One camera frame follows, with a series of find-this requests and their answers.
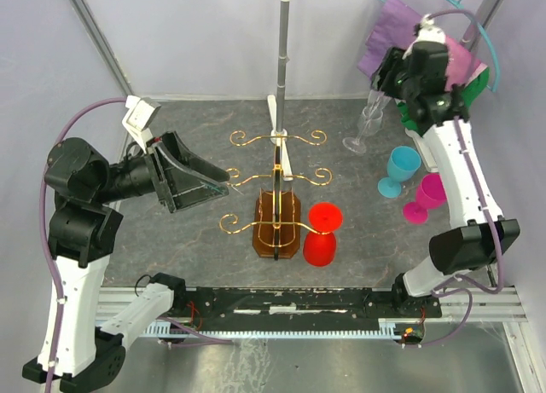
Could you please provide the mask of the red wine glass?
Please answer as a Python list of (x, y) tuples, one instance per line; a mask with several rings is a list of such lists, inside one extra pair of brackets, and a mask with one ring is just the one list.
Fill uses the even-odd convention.
[(334, 232), (343, 219), (340, 208), (333, 203), (321, 202), (310, 208), (308, 220), (314, 232), (309, 231), (305, 237), (303, 255), (307, 263), (325, 267), (333, 262), (337, 249)]

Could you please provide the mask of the magenta wine glass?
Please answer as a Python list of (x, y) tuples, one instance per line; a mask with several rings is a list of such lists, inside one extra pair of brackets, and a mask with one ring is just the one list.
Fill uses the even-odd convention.
[(415, 193), (415, 200), (407, 203), (402, 210), (404, 218), (412, 224), (420, 225), (429, 218), (429, 211), (438, 209), (447, 201), (444, 185), (438, 173), (423, 177)]

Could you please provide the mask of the blue wine glass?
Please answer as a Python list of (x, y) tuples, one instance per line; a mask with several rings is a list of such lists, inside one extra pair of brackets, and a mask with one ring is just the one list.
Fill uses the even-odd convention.
[(397, 198), (402, 193), (402, 183), (408, 181), (420, 167), (421, 156), (414, 148), (395, 147), (387, 161), (387, 176), (378, 181), (379, 193), (389, 199)]

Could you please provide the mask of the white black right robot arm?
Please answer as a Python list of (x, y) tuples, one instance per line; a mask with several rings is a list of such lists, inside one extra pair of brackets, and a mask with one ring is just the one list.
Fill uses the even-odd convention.
[(504, 253), (520, 235), (518, 221), (503, 215), (487, 187), (464, 87), (447, 84), (448, 63), (445, 43), (417, 41), (408, 49), (389, 48), (372, 76), (376, 90), (404, 101), (436, 162), (450, 212), (450, 230), (433, 236), (425, 260), (392, 286), (390, 305), (402, 317), (413, 315), (453, 280), (466, 280), (469, 272), (488, 265), (497, 266), (497, 287), (485, 292), (500, 292)]

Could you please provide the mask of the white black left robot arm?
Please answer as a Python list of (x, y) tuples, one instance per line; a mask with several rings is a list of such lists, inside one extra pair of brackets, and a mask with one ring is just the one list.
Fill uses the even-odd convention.
[(113, 319), (96, 324), (104, 274), (123, 217), (113, 204), (156, 194), (176, 212), (226, 196), (229, 173), (192, 153), (174, 132), (153, 137), (116, 164), (70, 137), (49, 153), (44, 183), (55, 193), (45, 242), (52, 276), (49, 323), (40, 354), (22, 369), (46, 389), (92, 392), (111, 384), (135, 340), (189, 297), (182, 278), (158, 273)]

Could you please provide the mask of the clear wine glass front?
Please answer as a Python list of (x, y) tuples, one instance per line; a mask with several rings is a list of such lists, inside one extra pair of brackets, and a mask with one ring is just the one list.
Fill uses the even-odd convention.
[(382, 91), (371, 90), (366, 105), (367, 120), (382, 119), (383, 111), (392, 98)]

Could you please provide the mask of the clear wine glass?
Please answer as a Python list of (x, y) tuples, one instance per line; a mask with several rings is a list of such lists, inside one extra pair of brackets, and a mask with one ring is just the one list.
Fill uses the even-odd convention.
[(365, 154), (367, 146), (365, 139), (375, 135), (381, 128), (383, 111), (376, 109), (371, 111), (364, 108), (358, 122), (358, 133), (355, 137), (345, 137), (342, 141), (344, 147), (356, 154)]
[(367, 120), (382, 119), (383, 111), (392, 98), (382, 91), (371, 90), (366, 105)]

